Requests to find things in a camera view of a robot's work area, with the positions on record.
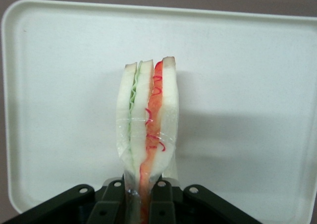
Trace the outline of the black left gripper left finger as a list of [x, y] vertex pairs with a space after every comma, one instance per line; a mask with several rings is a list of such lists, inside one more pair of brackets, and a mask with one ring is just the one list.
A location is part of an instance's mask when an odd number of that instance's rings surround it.
[[122, 224], [124, 180], [111, 179], [101, 189], [76, 185], [17, 215], [8, 224]]

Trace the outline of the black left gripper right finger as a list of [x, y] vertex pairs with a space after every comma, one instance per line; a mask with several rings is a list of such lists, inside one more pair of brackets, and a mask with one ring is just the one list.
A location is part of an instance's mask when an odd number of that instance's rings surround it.
[[259, 221], [211, 192], [193, 184], [184, 189], [159, 179], [151, 190], [150, 224], [258, 224]]

